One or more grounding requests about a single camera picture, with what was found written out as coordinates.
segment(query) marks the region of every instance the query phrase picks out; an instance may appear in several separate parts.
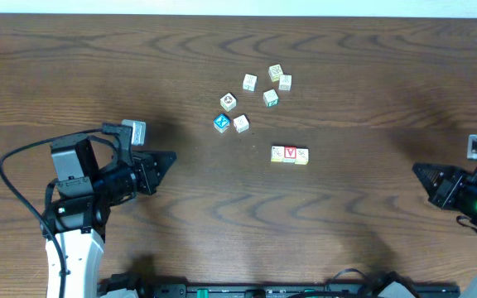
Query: white background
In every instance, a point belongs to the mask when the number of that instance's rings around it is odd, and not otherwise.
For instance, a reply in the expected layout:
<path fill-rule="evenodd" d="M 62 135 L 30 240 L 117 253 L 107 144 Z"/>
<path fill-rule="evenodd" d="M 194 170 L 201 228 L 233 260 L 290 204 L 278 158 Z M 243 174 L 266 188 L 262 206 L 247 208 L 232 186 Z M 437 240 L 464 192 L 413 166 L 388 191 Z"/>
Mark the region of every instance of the white background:
<path fill-rule="evenodd" d="M 477 18 L 477 0 L 0 0 L 0 12 Z"/>

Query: wooden block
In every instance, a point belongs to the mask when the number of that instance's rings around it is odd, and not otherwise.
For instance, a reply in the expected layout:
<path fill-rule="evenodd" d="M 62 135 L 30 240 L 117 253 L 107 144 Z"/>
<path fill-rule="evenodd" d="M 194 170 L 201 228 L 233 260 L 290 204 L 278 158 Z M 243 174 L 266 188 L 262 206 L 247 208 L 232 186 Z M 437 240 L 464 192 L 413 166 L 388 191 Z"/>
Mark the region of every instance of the wooden block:
<path fill-rule="evenodd" d="M 229 112 L 231 109 L 237 106 L 237 99 L 235 99 L 231 93 L 228 93 L 220 99 L 220 105 L 226 112 Z"/>
<path fill-rule="evenodd" d="M 273 65 L 268 68 L 268 74 L 270 75 L 270 79 L 272 82 L 276 82 L 282 75 L 282 68 L 280 65 Z"/>
<path fill-rule="evenodd" d="M 220 133 L 225 132 L 228 129 L 230 121 L 224 114 L 220 114 L 214 121 L 214 128 Z"/>
<path fill-rule="evenodd" d="M 296 151 L 295 147 L 285 147 L 284 157 L 282 158 L 283 162 L 296 162 Z"/>
<path fill-rule="evenodd" d="M 242 88 L 244 90 L 255 91 L 255 85 L 257 84 L 257 77 L 252 74 L 246 74 L 244 76 L 244 82 Z"/>
<path fill-rule="evenodd" d="M 306 165 L 308 163 L 308 149 L 297 148 L 296 165 Z"/>
<path fill-rule="evenodd" d="M 266 91 L 263 95 L 263 99 L 267 107 L 273 107 L 279 103 L 279 97 L 274 89 Z"/>
<path fill-rule="evenodd" d="M 272 161 L 282 162 L 284 151 L 285 151 L 285 147 L 272 146 Z"/>
<path fill-rule="evenodd" d="M 245 115 L 242 115 L 233 119 L 233 125 L 237 129 L 237 132 L 243 132 L 249 128 L 249 122 L 246 119 Z"/>
<path fill-rule="evenodd" d="M 292 76 L 289 74 L 282 74 L 279 78 L 279 90 L 290 90 L 292 87 Z"/>

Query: wooden table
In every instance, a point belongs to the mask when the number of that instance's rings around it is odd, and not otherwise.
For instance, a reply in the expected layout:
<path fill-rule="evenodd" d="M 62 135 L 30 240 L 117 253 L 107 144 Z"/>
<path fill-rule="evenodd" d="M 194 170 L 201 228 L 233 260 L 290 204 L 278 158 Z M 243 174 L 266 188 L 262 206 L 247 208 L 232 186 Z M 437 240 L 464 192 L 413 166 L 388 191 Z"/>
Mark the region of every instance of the wooden table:
<path fill-rule="evenodd" d="M 266 108 L 274 64 L 293 86 Z M 246 132 L 213 128 L 228 92 Z M 178 160 L 156 195 L 113 209 L 101 277 L 322 282 L 357 267 L 465 289 L 477 272 L 477 237 L 411 171 L 475 166 L 477 20 L 0 16 L 0 156 L 125 118 L 147 122 L 142 149 Z M 271 163 L 272 144 L 308 147 L 311 162 Z M 49 147 L 6 169 L 41 208 Z M 45 295 L 44 244 L 0 180 L 0 296 Z"/>

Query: alphabet cube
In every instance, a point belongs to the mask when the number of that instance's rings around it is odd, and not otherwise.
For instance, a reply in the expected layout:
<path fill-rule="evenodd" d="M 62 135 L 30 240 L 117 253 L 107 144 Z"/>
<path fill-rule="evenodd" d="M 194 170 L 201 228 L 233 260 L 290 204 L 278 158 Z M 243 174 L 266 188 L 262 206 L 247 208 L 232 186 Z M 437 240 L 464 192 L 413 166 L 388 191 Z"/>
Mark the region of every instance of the alphabet cube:
<path fill-rule="evenodd" d="M 284 151 L 285 151 L 285 147 L 272 146 L 272 161 L 282 162 Z"/>
<path fill-rule="evenodd" d="M 279 103 L 279 98 L 277 96 L 277 93 L 275 93 L 275 90 L 269 90 L 264 93 L 264 103 L 266 104 L 267 107 L 273 107 L 277 103 Z"/>
<path fill-rule="evenodd" d="M 220 114 L 215 120 L 214 120 L 214 128 L 216 128 L 217 131 L 220 133 L 225 132 L 226 129 L 229 127 L 229 119 L 225 117 L 224 114 Z"/>
<path fill-rule="evenodd" d="M 272 80 L 272 82 L 278 81 L 282 75 L 281 66 L 280 65 L 270 66 L 270 68 L 268 69 L 268 74 L 270 75 L 270 79 Z"/>
<path fill-rule="evenodd" d="M 290 90 L 292 86 L 292 76 L 289 74 L 282 74 L 279 78 L 279 90 Z"/>
<path fill-rule="evenodd" d="M 308 163 L 308 149 L 297 149 L 296 165 L 306 165 Z"/>
<path fill-rule="evenodd" d="M 237 106 L 237 99 L 235 99 L 231 93 L 228 93 L 220 99 L 220 105 L 226 112 L 229 112 L 232 108 Z"/>
<path fill-rule="evenodd" d="M 257 77 L 255 75 L 246 74 L 242 88 L 249 91 L 255 91 L 255 84 L 257 84 Z"/>
<path fill-rule="evenodd" d="M 284 157 L 282 158 L 283 162 L 296 162 L 296 151 L 295 147 L 285 147 Z"/>
<path fill-rule="evenodd" d="M 233 119 L 233 125 L 237 129 L 237 132 L 243 132 L 249 128 L 249 122 L 246 119 L 245 115 L 242 115 Z"/>

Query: wood grain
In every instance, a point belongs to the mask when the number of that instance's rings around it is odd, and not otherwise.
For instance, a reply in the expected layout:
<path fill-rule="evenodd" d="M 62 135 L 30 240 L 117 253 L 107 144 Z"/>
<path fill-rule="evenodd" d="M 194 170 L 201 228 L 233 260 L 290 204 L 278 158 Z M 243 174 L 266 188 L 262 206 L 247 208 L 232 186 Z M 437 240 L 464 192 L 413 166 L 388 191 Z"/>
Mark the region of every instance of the wood grain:
<path fill-rule="evenodd" d="M 276 63 L 293 86 L 266 108 Z M 213 128 L 228 92 L 241 134 Z M 156 195 L 113 210 L 101 277 L 321 282 L 358 267 L 465 288 L 477 272 L 477 238 L 411 173 L 474 167 L 477 20 L 0 15 L 0 156 L 124 118 L 178 161 Z M 272 144 L 308 147 L 311 163 L 271 163 Z M 40 208 L 48 147 L 6 170 Z M 45 295 L 43 245 L 0 180 L 1 297 Z"/>

